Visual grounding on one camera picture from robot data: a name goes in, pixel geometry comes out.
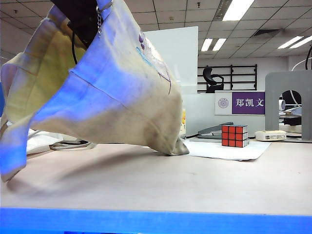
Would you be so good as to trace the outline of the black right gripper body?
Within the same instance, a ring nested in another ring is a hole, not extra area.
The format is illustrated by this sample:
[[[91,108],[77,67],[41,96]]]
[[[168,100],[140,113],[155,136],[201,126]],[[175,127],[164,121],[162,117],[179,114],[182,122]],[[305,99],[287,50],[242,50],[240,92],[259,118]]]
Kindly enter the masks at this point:
[[[85,47],[95,36],[101,35],[103,11],[109,8],[107,0],[54,0],[54,5],[69,19],[69,28]]]

